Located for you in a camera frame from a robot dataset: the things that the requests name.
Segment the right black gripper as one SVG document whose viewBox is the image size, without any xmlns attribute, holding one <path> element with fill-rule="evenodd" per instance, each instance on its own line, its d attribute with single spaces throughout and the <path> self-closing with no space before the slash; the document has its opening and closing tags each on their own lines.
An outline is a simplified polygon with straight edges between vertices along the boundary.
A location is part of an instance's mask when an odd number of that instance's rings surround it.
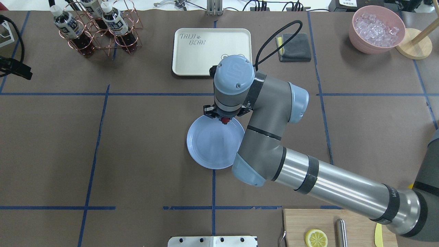
<svg viewBox="0 0 439 247">
<path fill-rule="evenodd" d="M 218 105 L 204 105 L 203 106 L 203 114 L 211 119 L 214 118 L 229 118 L 232 119 L 234 117 L 241 117 L 250 112 L 249 108 L 246 108 L 242 105 L 238 106 L 237 110 L 234 111 L 225 111 L 221 109 Z"/>
</svg>

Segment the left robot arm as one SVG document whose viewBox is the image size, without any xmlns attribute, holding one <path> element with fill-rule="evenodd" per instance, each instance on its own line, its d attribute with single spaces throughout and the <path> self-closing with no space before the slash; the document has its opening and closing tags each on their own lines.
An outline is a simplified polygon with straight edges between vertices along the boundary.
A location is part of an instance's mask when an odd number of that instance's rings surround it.
<svg viewBox="0 0 439 247">
<path fill-rule="evenodd" d="M 3 72 L 1 74 L 1 77 L 6 77 L 10 74 L 14 74 L 20 77 L 23 77 L 27 80 L 31 80 L 33 73 L 31 72 L 31 67 L 26 65 L 24 63 L 24 56 L 25 56 L 25 46 L 22 39 L 22 35 L 20 34 L 20 31 L 17 28 L 17 25 L 8 17 L 1 15 L 1 21 L 8 22 L 12 24 L 15 32 L 17 33 L 17 37 L 19 40 L 19 44 L 21 46 L 21 56 L 20 59 L 14 59 L 14 58 L 5 58 L 1 56 L 0 58 L 0 70 Z"/>
</svg>

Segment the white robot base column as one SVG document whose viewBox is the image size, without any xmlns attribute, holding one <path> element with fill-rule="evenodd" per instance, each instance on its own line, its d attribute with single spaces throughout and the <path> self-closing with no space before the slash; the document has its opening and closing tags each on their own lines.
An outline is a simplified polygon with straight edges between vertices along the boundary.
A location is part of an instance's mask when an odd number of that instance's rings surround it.
<svg viewBox="0 0 439 247">
<path fill-rule="evenodd" d="M 175 236 L 168 247 L 257 247 L 256 236 Z"/>
</svg>

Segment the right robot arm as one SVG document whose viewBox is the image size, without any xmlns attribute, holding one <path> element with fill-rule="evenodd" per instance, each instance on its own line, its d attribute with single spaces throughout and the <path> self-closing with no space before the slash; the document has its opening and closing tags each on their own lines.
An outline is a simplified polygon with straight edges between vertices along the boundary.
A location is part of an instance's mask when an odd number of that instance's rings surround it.
<svg viewBox="0 0 439 247">
<path fill-rule="evenodd" d="M 210 69 L 214 104 L 204 114 L 226 125 L 252 111 L 232 165 L 251 186 L 265 181 L 350 210 L 391 232 L 423 242 L 438 241 L 438 131 L 433 134 L 412 189 L 395 189 L 281 145 L 286 125 L 297 123 L 309 103 L 305 89 L 255 71 L 246 57 L 230 55 Z"/>
</svg>

